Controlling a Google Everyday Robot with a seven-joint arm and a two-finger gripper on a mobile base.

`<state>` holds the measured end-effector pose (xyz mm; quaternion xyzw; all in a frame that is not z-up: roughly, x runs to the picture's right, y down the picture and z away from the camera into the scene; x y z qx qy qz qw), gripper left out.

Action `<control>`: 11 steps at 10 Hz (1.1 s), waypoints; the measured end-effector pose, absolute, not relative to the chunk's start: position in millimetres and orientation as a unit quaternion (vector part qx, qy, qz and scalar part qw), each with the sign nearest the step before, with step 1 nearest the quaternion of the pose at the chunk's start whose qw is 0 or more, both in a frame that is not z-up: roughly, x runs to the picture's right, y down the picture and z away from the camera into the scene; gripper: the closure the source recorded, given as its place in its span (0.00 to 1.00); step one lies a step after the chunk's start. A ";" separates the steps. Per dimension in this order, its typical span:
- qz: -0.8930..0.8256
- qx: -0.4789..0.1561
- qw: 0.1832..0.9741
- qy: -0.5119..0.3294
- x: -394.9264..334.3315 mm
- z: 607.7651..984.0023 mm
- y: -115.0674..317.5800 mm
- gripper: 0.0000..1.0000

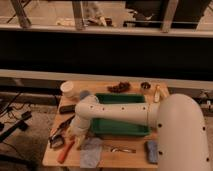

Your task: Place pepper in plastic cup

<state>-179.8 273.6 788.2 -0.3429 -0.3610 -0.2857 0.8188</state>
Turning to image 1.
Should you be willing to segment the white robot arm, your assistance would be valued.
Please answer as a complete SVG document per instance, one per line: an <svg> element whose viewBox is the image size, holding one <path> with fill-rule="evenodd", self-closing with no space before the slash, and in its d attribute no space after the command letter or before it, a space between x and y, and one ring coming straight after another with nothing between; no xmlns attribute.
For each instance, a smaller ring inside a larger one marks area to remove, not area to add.
<svg viewBox="0 0 213 171"><path fill-rule="evenodd" d="M211 171L205 120L198 103L172 94L158 103L101 104L88 95L75 107L67 130L80 146L91 120L104 118L157 129L158 171Z"/></svg>

